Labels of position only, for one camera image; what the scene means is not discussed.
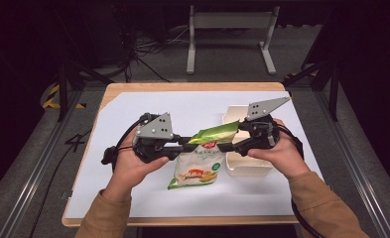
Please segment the white paper sheet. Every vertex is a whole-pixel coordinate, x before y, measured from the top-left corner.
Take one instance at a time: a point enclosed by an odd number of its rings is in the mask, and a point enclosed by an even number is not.
[[[83,164],[65,212],[82,218],[96,194],[111,177],[111,166],[101,164],[104,150],[117,143],[142,114],[171,113],[173,131],[192,136],[200,129],[221,125],[230,105],[289,96],[282,91],[165,91],[124,92],[100,112]],[[322,176],[292,101],[271,113],[304,143],[306,162]],[[167,190],[175,162],[149,174],[132,191],[131,217],[196,217],[293,215],[287,180],[275,169],[263,178],[231,177],[222,165],[211,185]]]

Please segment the metal frame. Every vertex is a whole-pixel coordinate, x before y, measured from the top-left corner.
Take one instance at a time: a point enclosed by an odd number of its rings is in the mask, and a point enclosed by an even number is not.
[[[72,108],[78,103],[81,94],[82,91],[74,91],[72,93],[69,108]],[[27,208],[30,205],[31,200],[33,199],[33,196],[40,184],[40,181],[43,179],[47,167],[53,158],[55,147],[58,144],[60,135],[67,125],[67,121],[70,118],[71,113],[72,110],[69,110],[65,114],[64,120],[58,122],[56,125],[52,135],[50,136],[48,144],[44,148],[43,153],[41,154],[36,166],[34,167],[34,170],[25,183],[17,202],[15,203],[15,206],[13,207],[8,219],[5,222],[5,225],[0,231],[0,238],[13,237],[15,231],[18,229],[18,226],[21,223],[21,220],[24,217],[25,212],[27,211]]]
[[[222,13],[222,12],[195,12],[191,6],[190,12],[190,45],[188,55],[187,74],[195,73],[195,29],[216,29],[216,28],[257,28],[266,29],[266,39],[259,42],[260,51],[269,74],[275,74],[276,69],[269,54],[269,44],[278,19],[279,7],[274,7],[273,12],[253,13]]]
[[[371,219],[373,220],[377,232],[379,233],[380,237],[390,238],[389,221],[381,209],[380,203],[370,181],[368,180],[364,171],[361,169],[361,166],[358,164],[357,159],[353,155],[342,129],[337,122],[331,120],[330,111],[327,110],[328,102],[325,98],[325,94],[319,91],[315,92],[315,96],[322,111],[325,113],[327,122],[329,123],[339,146],[341,147],[343,159],[353,181],[355,182],[356,188],[361,195],[362,201],[364,202],[364,205],[367,208]]]

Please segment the white container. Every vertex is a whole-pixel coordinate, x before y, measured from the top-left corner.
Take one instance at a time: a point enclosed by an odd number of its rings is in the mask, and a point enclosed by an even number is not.
[[[247,115],[248,106],[229,106],[222,117],[223,124],[233,121],[243,121]],[[239,131],[232,143],[237,143],[249,138],[246,131]],[[270,162],[253,159],[249,156],[242,157],[235,152],[226,153],[226,171],[234,177],[264,177],[274,168]]]

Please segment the person's left hand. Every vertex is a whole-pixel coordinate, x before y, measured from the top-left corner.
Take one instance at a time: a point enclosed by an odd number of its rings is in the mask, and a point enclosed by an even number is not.
[[[132,146],[135,132],[136,128],[124,139],[120,148]],[[167,157],[163,157],[145,164],[135,155],[132,148],[120,150],[113,176],[102,196],[115,202],[129,200],[132,187],[139,184],[147,174],[161,168],[168,160]]]

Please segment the plastic bag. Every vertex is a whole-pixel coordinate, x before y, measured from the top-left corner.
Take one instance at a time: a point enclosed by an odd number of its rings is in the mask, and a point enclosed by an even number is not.
[[[216,146],[232,142],[238,130],[238,121],[199,131],[189,141],[198,144],[194,151],[181,153],[177,158],[174,178],[168,189],[184,186],[208,185],[216,181],[225,153]]]

